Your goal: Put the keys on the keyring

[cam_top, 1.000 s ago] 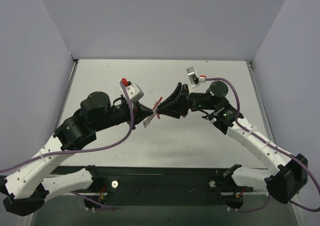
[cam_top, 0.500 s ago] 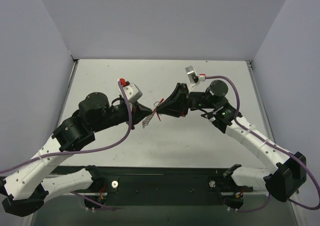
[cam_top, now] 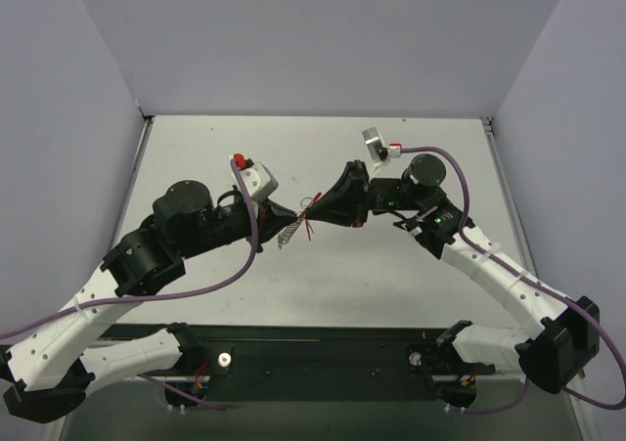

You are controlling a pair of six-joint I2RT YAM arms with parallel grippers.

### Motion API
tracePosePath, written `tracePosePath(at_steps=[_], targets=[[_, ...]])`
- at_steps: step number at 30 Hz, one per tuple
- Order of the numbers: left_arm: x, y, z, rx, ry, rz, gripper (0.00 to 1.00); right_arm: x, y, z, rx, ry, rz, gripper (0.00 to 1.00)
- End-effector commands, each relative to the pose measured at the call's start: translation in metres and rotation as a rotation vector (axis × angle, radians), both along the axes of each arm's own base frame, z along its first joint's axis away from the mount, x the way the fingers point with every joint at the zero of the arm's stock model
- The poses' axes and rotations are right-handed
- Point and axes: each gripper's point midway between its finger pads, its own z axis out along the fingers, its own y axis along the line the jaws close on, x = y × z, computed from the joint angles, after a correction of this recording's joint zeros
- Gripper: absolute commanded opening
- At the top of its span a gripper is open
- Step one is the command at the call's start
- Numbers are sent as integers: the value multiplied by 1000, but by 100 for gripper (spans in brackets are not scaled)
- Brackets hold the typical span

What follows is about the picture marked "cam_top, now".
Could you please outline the silver keyring with red tag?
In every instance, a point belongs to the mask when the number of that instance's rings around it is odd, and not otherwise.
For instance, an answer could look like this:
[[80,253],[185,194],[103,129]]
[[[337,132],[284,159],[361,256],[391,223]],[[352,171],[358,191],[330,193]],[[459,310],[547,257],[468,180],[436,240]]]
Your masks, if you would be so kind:
[[308,214],[308,210],[321,198],[321,196],[322,196],[322,193],[318,192],[312,197],[304,198],[300,202],[300,211],[296,216],[295,222],[287,226],[277,236],[278,249],[283,249],[287,244],[289,244],[292,237],[300,229],[301,226],[304,226],[307,239],[310,242],[312,241],[312,237],[314,236],[314,229],[308,219],[307,214]]

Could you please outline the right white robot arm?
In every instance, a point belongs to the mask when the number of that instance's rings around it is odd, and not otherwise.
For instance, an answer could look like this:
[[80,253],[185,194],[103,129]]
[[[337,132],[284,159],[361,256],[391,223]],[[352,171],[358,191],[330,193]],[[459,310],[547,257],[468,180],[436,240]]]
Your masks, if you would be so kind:
[[418,150],[398,178],[373,178],[349,161],[337,182],[306,212],[308,219],[358,228],[369,215],[390,214],[395,227],[436,259],[480,286],[515,320],[513,329],[459,322],[438,345],[466,365],[523,372],[537,387],[558,394],[598,354],[600,318],[587,297],[573,302],[516,264],[450,201],[441,185],[451,157]]

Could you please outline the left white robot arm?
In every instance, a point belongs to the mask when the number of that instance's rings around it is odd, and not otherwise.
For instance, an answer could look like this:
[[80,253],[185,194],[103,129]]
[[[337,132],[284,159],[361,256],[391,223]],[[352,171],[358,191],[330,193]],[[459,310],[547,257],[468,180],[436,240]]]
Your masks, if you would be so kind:
[[227,195],[232,202],[219,205],[200,182],[172,185],[140,228],[105,256],[60,319],[2,347],[1,376],[10,383],[3,399],[12,416],[48,423],[91,393],[133,375],[205,371],[207,351],[184,323],[110,347],[91,345],[141,299],[184,276],[185,259],[242,239],[258,250],[296,219],[295,212],[270,199],[247,205],[238,189]]

